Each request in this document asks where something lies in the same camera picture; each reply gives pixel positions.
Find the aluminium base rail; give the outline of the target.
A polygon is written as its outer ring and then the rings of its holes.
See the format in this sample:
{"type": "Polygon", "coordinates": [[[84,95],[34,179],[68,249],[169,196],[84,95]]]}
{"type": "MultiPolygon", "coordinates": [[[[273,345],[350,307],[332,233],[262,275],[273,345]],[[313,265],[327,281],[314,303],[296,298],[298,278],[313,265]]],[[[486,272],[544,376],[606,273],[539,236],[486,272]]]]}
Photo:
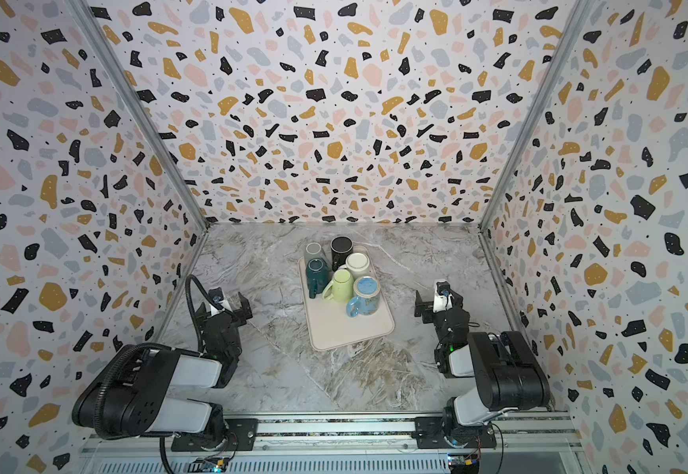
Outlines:
{"type": "Polygon", "coordinates": [[[190,438],[90,438],[81,473],[588,473],[563,412],[510,413],[465,444],[429,412],[229,415],[228,445],[197,451],[190,438]]]}

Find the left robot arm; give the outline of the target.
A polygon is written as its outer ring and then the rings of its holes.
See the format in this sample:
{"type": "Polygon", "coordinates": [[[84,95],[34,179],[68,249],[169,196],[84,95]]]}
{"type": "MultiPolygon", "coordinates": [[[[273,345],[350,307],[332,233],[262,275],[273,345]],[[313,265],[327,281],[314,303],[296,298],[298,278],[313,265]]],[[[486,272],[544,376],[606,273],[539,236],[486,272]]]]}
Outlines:
{"type": "Polygon", "coordinates": [[[239,294],[237,310],[213,294],[215,305],[195,313],[201,351],[158,343],[125,345],[82,392],[71,420],[103,440],[175,436],[174,450],[237,450],[239,438],[219,404],[179,399],[175,387],[227,386],[242,354],[239,328],[253,317],[239,294]]]}

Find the right corner aluminium profile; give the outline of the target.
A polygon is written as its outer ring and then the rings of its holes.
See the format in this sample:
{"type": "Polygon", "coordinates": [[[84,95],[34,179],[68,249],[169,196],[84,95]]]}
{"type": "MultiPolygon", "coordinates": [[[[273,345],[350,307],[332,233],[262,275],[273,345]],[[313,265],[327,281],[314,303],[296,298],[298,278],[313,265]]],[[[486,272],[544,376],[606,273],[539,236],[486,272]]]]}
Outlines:
{"type": "Polygon", "coordinates": [[[522,161],[523,154],[532,139],[533,132],[537,127],[539,119],[545,112],[545,108],[549,103],[551,94],[556,86],[558,77],[561,75],[562,69],[570,55],[571,49],[575,44],[578,33],[581,31],[588,15],[593,7],[594,2],[591,0],[578,0],[569,14],[567,22],[565,23],[562,32],[562,38],[553,53],[552,61],[549,68],[541,81],[541,86],[537,90],[537,94],[533,96],[533,104],[525,117],[521,131],[512,148],[512,153],[508,159],[502,172],[499,174],[497,186],[492,194],[490,202],[486,207],[486,211],[479,223],[479,230],[484,233],[491,227],[494,219],[494,214],[502,205],[505,196],[505,190],[513,181],[513,174],[522,161]]]}

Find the corner aluminium profile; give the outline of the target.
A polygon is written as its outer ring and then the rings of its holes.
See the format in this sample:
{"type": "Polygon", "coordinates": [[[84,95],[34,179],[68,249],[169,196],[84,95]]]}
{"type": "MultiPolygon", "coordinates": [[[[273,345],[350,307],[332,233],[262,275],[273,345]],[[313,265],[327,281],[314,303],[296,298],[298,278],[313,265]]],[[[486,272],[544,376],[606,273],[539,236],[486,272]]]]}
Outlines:
{"type": "Polygon", "coordinates": [[[86,1],[67,1],[68,10],[78,25],[80,31],[89,41],[95,55],[106,69],[110,80],[116,87],[124,105],[134,118],[143,137],[152,146],[155,155],[165,170],[170,183],[177,191],[184,202],[184,207],[191,213],[195,223],[201,229],[201,233],[209,230],[207,219],[201,214],[200,208],[187,188],[187,185],[176,165],[163,139],[150,120],[148,113],[144,110],[142,103],[138,99],[138,94],[134,87],[130,85],[124,69],[120,65],[112,47],[110,47],[103,30],[98,25],[92,11],[86,1]]]}
{"type": "Polygon", "coordinates": [[[522,161],[523,154],[532,139],[533,132],[537,127],[539,119],[545,112],[545,108],[549,103],[551,94],[556,86],[558,77],[561,75],[562,69],[570,55],[571,49],[575,44],[578,33],[581,31],[588,15],[593,7],[594,2],[591,0],[578,0],[569,14],[567,22],[565,23],[562,32],[562,38],[553,53],[552,61],[549,68],[541,81],[541,86],[537,90],[537,94],[533,96],[533,104],[525,117],[521,131],[512,148],[512,153],[508,159],[502,172],[499,174],[497,186],[492,194],[490,202],[486,207],[486,211],[479,223],[479,230],[484,233],[491,227],[494,219],[494,214],[502,205],[505,196],[505,190],[513,181],[513,174],[522,161]]]}

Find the black mug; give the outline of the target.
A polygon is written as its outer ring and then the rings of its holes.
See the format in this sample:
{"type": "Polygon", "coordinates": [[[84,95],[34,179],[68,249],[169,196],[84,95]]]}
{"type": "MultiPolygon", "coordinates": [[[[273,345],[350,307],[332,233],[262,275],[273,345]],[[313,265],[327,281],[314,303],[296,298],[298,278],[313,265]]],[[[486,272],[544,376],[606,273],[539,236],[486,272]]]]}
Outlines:
{"type": "Polygon", "coordinates": [[[331,241],[332,270],[337,271],[346,264],[347,258],[353,253],[353,247],[353,241],[346,236],[338,236],[331,241]]]}

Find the white mug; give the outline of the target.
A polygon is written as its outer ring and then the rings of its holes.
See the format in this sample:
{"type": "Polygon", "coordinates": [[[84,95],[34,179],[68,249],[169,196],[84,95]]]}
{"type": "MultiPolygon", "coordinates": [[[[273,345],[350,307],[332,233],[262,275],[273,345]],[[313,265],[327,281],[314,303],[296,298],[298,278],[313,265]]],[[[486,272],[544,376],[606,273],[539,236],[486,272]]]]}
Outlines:
{"type": "Polygon", "coordinates": [[[353,252],[350,254],[343,268],[347,270],[354,280],[371,274],[371,259],[366,253],[353,252]]]}

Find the left corner aluminium profile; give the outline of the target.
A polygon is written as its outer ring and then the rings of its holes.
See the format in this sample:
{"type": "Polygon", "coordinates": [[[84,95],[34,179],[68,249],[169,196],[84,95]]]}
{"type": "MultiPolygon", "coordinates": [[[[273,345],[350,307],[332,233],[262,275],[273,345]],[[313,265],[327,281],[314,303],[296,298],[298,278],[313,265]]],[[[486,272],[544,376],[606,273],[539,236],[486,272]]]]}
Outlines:
{"type": "Polygon", "coordinates": [[[142,103],[138,99],[138,94],[134,87],[130,85],[124,69],[120,65],[112,47],[110,47],[103,30],[98,25],[92,11],[86,1],[67,1],[68,10],[78,25],[80,31],[89,41],[95,55],[106,69],[110,80],[116,87],[124,105],[134,118],[143,137],[152,146],[155,155],[165,170],[170,183],[177,191],[184,202],[184,207],[191,213],[195,223],[201,229],[201,233],[209,230],[207,219],[201,214],[200,208],[187,188],[187,185],[176,165],[163,139],[150,120],[148,113],[144,110],[142,103]]]}

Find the blue butterfly mug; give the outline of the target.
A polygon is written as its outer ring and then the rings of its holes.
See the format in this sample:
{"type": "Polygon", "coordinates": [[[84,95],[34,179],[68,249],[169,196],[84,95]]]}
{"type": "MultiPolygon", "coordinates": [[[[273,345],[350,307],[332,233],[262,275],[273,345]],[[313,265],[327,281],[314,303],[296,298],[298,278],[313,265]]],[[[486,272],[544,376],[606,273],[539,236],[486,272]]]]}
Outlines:
{"type": "Polygon", "coordinates": [[[354,296],[347,303],[349,317],[369,316],[379,309],[381,285],[373,276],[361,276],[353,285],[354,296]]]}

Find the light green mug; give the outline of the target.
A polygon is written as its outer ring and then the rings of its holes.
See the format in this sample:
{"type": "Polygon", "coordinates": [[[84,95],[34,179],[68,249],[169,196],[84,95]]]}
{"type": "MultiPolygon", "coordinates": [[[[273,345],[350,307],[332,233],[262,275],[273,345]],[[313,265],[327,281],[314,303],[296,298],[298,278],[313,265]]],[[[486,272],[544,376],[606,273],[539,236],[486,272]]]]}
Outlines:
{"type": "Polygon", "coordinates": [[[339,268],[332,276],[322,296],[325,300],[348,303],[354,295],[354,277],[348,269],[339,268]]]}

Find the beige rectangular tray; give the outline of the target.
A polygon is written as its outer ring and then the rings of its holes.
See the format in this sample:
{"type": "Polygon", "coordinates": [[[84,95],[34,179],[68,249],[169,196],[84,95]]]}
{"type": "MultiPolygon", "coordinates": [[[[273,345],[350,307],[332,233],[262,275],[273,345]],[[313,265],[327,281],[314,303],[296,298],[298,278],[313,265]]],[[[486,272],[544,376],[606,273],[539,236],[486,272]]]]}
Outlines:
{"type": "MultiPolygon", "coordinates": [[[[353,252],[363,252],[369,256],[367,249],[355,245],[353,252]]],[[[383,283],[375,272],[371,259],[371,277],[381,285],[379,309],[369,316],[349,317],[347,303],[325,300],[322,294],[310,299],[307,290],[304,258],[298,261],[300,281],[302,282],[303,304],[306,315],[310,344],[319,352],[337,349],[390,334],[395,328],[395,321],[385,299],[383,283]]]]}

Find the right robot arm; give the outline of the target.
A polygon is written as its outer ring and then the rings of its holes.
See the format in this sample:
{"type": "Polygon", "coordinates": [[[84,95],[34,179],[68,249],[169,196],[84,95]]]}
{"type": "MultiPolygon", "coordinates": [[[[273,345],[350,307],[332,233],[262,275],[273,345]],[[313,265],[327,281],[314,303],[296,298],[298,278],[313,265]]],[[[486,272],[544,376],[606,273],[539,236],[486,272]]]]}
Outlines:
{"type": "Polygon", "coordinates": [[[494,420],[549,404],[547,377],[523,334],[480,331],[447,282],[436,284],[431,301],[417,296],[414,315],[437,333],[439,373],[474,381],[470,391],[448,401],[441,416],[415,419],[412,438],[421,450],[494,448],[494,420]]]}

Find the grey mug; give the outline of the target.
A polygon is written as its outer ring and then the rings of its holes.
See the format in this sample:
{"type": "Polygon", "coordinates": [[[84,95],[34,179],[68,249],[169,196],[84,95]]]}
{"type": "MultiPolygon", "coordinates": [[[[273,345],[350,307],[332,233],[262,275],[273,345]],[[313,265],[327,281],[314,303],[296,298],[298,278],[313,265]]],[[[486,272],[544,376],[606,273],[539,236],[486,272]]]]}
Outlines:
{"type": "Polygon", "coordinates": [[[323,247],[318,242],[307,243],[304,247],[304,264],[307,265],[313,259],[327,261],[323,247]]]}

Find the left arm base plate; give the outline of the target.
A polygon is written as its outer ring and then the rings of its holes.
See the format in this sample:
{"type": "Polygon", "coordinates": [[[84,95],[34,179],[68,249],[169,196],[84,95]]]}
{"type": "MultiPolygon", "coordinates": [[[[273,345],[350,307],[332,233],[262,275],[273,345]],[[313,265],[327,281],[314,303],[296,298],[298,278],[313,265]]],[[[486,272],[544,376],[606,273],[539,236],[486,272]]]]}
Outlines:
{"type": "Polygon", "coordinates": [[[173,452],[231,453],[251,451],[258,434],[256,418],[228,418],[208,422],[205,432],[181,434],[171,444],[173,452]]]}

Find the dark teal mug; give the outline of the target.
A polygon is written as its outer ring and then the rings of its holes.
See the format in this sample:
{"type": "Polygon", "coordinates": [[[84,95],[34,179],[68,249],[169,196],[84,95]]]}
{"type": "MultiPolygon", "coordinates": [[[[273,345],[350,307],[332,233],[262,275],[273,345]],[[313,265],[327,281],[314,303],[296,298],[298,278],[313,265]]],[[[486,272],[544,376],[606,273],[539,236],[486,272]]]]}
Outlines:
{"type": "Polygon", "coordinates": [[[310,259],[305,267],[307,290],[310,299],[323,294],[330,283],[330,269],[325,259],[317,257],[310,259]]]}

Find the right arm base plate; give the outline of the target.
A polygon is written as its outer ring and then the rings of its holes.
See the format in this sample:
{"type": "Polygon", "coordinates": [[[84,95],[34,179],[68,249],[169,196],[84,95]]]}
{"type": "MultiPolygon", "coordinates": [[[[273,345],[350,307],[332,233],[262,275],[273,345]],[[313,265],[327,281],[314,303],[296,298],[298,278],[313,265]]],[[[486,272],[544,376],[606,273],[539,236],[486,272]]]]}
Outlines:
{"type": "Polygon", "coordinates": [[[497,440],[490,426],[465,427],[448,417],[417,417],[411,438],[419,450],[476,450],[496,448],[497,440]]]}

